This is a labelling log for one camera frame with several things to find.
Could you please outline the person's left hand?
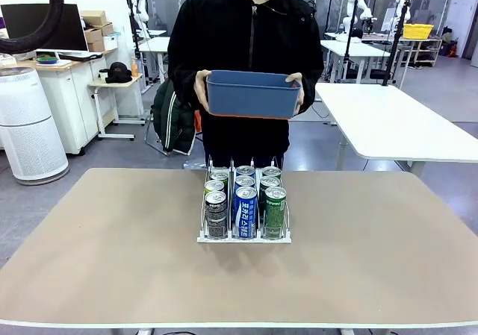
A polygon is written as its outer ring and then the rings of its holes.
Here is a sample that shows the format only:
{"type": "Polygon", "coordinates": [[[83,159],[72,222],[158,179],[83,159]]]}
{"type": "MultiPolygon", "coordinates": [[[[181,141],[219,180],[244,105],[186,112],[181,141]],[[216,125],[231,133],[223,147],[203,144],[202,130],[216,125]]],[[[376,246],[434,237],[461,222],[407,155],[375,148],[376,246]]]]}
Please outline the person's left hand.
{"type": "Polygon", "coordinates": [[[299,86],[299,94],[297,96],[296,107],[294,110],[294,116],[297,116],[299,114],[300,108],[303,105],[304,97],[305,97],[305,92],[304,92],[303,84],[302,84],[302,74],[300,72],[290,74],[288,77],[286,77],[285,81],[293,82],[299,86]]]}

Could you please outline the person's right hand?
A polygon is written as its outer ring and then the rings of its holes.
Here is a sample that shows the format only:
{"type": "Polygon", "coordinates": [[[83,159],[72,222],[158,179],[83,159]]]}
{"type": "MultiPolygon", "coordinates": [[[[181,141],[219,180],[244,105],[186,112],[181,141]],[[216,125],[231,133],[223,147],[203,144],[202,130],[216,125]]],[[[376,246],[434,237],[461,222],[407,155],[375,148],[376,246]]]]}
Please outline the person's right hand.
{"type": "Polygon", "coordinates": [[[196,93],[198,101],[207,113],[209,112],[209,106],[208,106],[208,99],[206,95],[205,79],[210,74],[211,74],[210,70],[206,70],[206,69],[199,70],[196,73],[195,81],[193,85],[193,89],[194,89],[194,92],[196,93]]]}

